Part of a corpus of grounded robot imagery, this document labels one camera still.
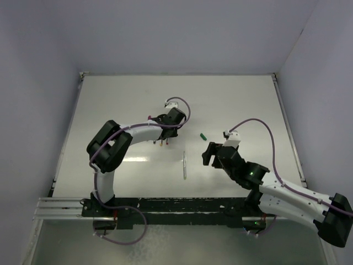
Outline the green pen cap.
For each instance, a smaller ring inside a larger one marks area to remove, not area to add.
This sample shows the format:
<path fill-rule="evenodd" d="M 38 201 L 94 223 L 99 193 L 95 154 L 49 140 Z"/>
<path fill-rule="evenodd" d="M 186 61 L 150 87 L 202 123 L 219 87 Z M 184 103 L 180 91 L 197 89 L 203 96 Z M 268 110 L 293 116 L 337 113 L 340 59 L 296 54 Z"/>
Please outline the green pen cap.
<path fill-rule="evenodd" d="M 200 134 L 200 137 L 205 141 L 207 140 L 207 137 L 203 133 Z"/>

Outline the green whiteboard marker pen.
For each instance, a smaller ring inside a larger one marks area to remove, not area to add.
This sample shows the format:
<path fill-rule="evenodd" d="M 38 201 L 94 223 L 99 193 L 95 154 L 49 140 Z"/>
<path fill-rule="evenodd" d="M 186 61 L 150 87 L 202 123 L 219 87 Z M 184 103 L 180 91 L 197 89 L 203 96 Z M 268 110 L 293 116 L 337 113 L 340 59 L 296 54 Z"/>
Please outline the green whiteboard marker pen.
<path fill-rule="evenodd" d="M 183 151 L 183 179 L 187 179 L 187 173 L 186 173 L 186 152 Z"/>

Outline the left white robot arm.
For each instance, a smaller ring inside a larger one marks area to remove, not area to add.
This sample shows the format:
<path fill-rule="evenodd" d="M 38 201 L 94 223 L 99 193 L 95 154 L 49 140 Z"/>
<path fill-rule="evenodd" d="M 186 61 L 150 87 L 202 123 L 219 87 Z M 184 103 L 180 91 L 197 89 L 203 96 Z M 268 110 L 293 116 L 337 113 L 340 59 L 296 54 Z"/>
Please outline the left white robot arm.
<path fill-rule="evenodd" d="M 114 199 L 114 172 L 121 165 L 129 147 L 145 141 L 164 141 L 178 136 L 178 130 L 190 119 L 173 107 L 166 114 L 133 125 L 120 125 L 107 121 L 87 146 L 89 166 L 94 170 L 92 198 L 94 210 L 100 216 L 108 216 L 118 209 Z"/>

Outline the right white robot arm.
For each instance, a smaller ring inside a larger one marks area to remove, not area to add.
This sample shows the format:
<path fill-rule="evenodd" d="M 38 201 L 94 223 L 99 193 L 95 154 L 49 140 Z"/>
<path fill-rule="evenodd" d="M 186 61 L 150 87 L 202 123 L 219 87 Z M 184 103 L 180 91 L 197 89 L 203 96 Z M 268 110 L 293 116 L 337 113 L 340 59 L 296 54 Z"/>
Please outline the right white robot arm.
<path fill-rule="evenodd" d="M 222 169 L 242 188 L 250 191 L 246 212 L 261 212 L 306 225 L 327 243 L 344 248 L 352 229 L 352 207 L 347 197 L 329 196 L 285 182 L 268 168 L 243 159 L 236 147 L 210 142 L 202 163 Z"/>

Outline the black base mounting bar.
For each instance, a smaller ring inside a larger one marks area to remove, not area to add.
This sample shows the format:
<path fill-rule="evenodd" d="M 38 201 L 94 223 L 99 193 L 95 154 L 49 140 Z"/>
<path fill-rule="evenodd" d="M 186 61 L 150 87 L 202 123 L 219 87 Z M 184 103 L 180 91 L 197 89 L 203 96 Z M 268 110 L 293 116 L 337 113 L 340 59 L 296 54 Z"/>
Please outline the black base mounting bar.
<path fill-rule="evenodd" d="M 97 230 L 130 230 L 134 225 L 201 225 L 263 231 L 266 215 L 246 198 L 115 198 L 107 209 L 92 198 L 81 199 L 82 216 Z"/>

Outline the aluminium frame rail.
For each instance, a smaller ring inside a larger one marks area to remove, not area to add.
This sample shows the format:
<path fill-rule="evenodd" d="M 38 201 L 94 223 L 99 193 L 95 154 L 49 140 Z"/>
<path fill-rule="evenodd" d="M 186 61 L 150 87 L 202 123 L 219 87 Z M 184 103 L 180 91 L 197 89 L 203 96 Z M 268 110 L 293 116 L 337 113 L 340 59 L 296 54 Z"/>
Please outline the aluminium frame rail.
<path fill-rule="evenodd" d="M 279 85 L 278 85 L 277 75 L 275 73 L 272 73 L 271 74 L 271 78 L 272 78 L 272 81 L 273 81 L 273 84 L 274 84 L 274 87 L 275 87 L 275 91 L 276 91 L 276 95 L 277 95 L 277 98 L 278 98 L 278 101 L 279 101 L 279 105 L 280 105 L 280 108 L 281 108 L 282 116 L 284 118 L 287 134 L 288 134 L 288 137 L 290 139 L 290 144 L 291 144 L 292 152 L 293 152 L 293 155 L 294 155 L 294 158 L 295 158 L 295 163 L 296 163 L 296 166 L 297 166 L 298 174 L 299 174 L 299 177 L 300 177 L 300 180 L 301 180 L 301 185 L 304 188 L 307 188 L 307 181 L 306 181 L 305 176 L 303 174 L 303 170 L 302 170 L 302 166 L 301 166 L 301 163 L 300 163 L 300 160 L 299 160 L 299 156 L 298 156 L 298 152 L 297 152 L 297 149 L 296 149 L 295 141 L 293 139 L 292 131 L 291 131 L 290 124 L 289 124 L 289 121 L 288 121 L 288 118 L 287 118 L 287 114 L 286 114 L 286 111 L 285 111 L 284 103 L 283 103 L 282 96 L 281 96 L 280 89 L 279 89 Z"/>

